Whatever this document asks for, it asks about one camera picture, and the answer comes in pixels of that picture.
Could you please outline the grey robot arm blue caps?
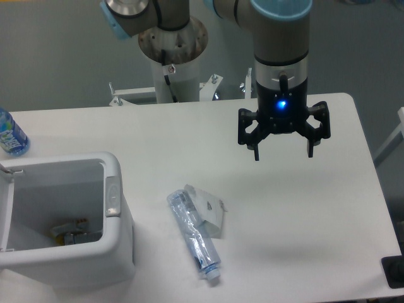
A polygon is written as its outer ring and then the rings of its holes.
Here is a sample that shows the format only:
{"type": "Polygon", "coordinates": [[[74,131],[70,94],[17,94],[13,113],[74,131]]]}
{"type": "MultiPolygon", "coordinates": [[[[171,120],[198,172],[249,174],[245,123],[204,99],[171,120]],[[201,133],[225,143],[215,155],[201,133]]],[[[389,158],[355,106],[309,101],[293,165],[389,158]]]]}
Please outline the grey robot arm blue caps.
{"type": "MultiPolygon", "coordinates": [[[[299,133],[307,154],[331,136],[325,102],[307,105],[311,1],[207,1],[219,18],[252,35],[258,109],[240,109],[240,145],[257,151],[270,134],[299,133]]],[[[198,72],[191,65],[208,44],[189,1],[102,1],[102,13],[119,39],[137,37],[153,64],[160,103],[199,99],[198,72]]]]}

